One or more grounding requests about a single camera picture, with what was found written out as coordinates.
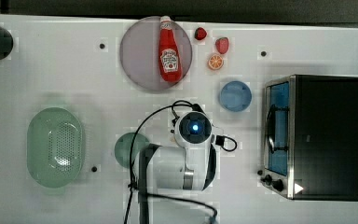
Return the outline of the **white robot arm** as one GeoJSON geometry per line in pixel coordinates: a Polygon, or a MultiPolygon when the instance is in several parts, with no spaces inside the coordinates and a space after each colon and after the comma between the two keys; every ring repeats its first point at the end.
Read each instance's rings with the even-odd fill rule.
{"type": "Polygon", "coordinates": [[[149,224],[148,199],[160,189],[203,191],[213,182],[217,166],[213,131],[204,113],[190,111],[174,125],[174,147],[150,144],[137,154],[140,224],[149,224]]]}

